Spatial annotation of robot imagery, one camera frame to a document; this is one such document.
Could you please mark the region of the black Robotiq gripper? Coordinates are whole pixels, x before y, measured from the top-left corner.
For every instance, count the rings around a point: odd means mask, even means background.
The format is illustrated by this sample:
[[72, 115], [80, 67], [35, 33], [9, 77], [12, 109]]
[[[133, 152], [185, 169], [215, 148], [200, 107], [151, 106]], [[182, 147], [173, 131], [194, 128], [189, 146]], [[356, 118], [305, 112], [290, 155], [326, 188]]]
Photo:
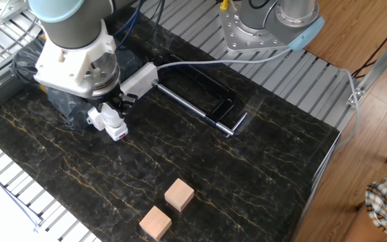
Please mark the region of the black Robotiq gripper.
[[89, 98], [87, 102], [91, 104], [99, 113], [102, 112], [103, 104], [109, 103], [111, 106], [116, 107], [119, 115], [126, 116], [134, 107], [136, 103], [136, 96], [131, 93], [124, 95], [121, 93], [119, 87], [115, 87], [113, 90], [104, 95]]

